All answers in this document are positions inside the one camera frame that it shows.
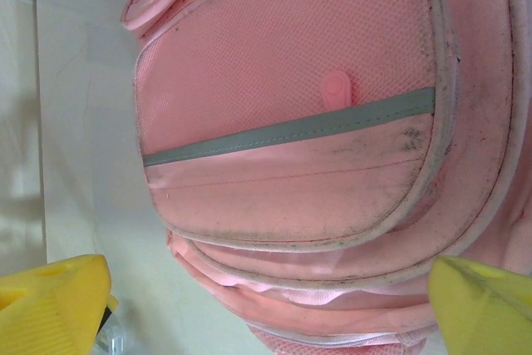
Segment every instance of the pink mesh panel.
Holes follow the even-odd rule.
[[[299,343],[291,343],[273,334],[257,328],[249,328],[251,332],[276,355],[404,355],[405,348],[401,344],[371,345],[351,348],[317,348]]]
[[[428,0],[207,0],[137,71],[145,154],[325,112],[323,77],[353,103],[435,84]]]

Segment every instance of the backpack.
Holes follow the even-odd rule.
[[[175,259],[278,354],[419,353],[437,255],[531,271],[531,13],[129,0]]]

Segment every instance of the stitching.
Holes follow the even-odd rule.
[[[215,183],[204,183],[200,185],[168,185],[164,187],[152,187],[152,184],[148,183],[148,186],[150,187],[151,191],[158,191],[158,192],[166,192],[168,190],[182,190],[182,189],[191,189],[191,188],[198,188],[198,187],[208,187],[208,186],[219,186],[219,185],[240,185],[243,183],[257,183],[257,182],[267,182],[269,180],[286,180],[286,179],[293,179],[293,178],[302,178],[306,176],[317,176],[317,175],[331,175],[331,174],[338,174],[338,173],[349,173],[349,172],[360,172],[360,171],[367,171],[367,170],[378,170],[381,168],[386,168],[388,166],[396,166],[396,165],[403,165],[407,163],[416,162],[419,160],[423,160],[423,155],[418,155],[415,158],[411,158],[408,160],[403,161],[397,161],[397,162],[388,162],[388,163],[381,163],[379,165],[369,166],[367,168],[347,168],[347,169],[338,169],[338,170],[321,170],[317,172],[311,172],[307,174],[301,174],[301,175],[283,175],[283,176],[276,176],[273,178],[258,178],[258,179],[251,179],[251,180],[225,180]]]
[[[271,139],[266,139],[266,140],[263,140],[263,141],[254,141],[254,142],[251,142],[251,143],[243,143],[241,145],[233,145],[233,146],[225,147],[225,148],[222,148],[222,149],[202,151],[200,153],[192,153],[192,154],[188,154],[188,155],[182,155],[180,157],[169,156],[169,157],[166,157],[164,159],[157,160],[156,161],[156,165],[166,164],[166,163],[170,163],[170,162],[177,162],[177,161],[182,161],[182,160],[190,160],[190,159],[194,159],[194,158],[199,158],[199,157],[204,156],[204,155],[216,155],[218,153],[225,153],[226,151],[230,151],[230,150],[246,149],[246,148],[254,147],[254,146],[257,146],[257,145],[266,145],[266,144],[269,144],[269,143],[275,143],[277,141],[284,141],[284,140],[293,139],[293,138],[296,138],[296,137],[312,136],[312,135],[315,135],[315,134],[318,134],[318,133],[337,131],[337,130],[340,130],[342,128],[347,128],[347,127],[350,127],[350,126],[358,126],[358,125],[361,125],[362,123],[380,121],[381,119],[390,118],[391,116],[398,116],[400,114],[407,113],[407,112],[420,112],[420,111],[424,111],[424,110],[425,110],[425,107],[418,106],[418,107],[415,107],[415,108],[409,108],[409,109],[405,109],[405,110],[400,110],[400,111],[394,112],[392,114],[387,114],[385,116],[377,116],[375,118],[368,118],[365,121],[352,122],[352,123],[346,124],[346,125],[330,126],[328,128],[318,129],[318,130],[315,130],[315,131],[294,133],[292,135],[274,137],[274,138],[271,138]],[[156,166],[156,165],[151,165],[150,162],[146,162],[145,166]]]

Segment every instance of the yellow plastic object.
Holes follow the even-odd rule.
[[[101,255],[0,278],[0,354],[88,355],[111,291]]]
[[[118,300],[110,295],[107,299],[107,307],[111,312],[115,312],[116,307],[118,307]]]
[[[532,353],[532,279],[439,257],[429,299],[450,355]]]

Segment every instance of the front pocket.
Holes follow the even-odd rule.
[[[367,309],[330,310],[270,298],[262,294],[268,290],[267,284],[247,284],[242,279],[218,272],[208,264],[203,264],[195,253],[184,249],[185,254],[182,254],[174,246],[171,237],[169,245],[174,257],[189,274],[226,308],[248,322],[254,321],[271,328],[309,336],[407,333],[435,323],[434,313],[428,302],[399,308],[377,305]]]
[[[353,107],[349,131],[325,130],[312,139],[255,141],[248,149],[237,144],[248,137],[244,133],[208,142],[203,150],[187,146],[151,155],[145,172],[156,208],[171,229],[206,242],[272,248],[349,242],[355,236],[364,241],[419,174],[431,142],[433,96],[427,88]],[[362,119],[356,117],[359,108]],[[368,111],[374,126],[357,129],[357,121],[367,123]],[[390,116],[400,119],[389,121]],[[271,134],[272,128],[249,137]]]

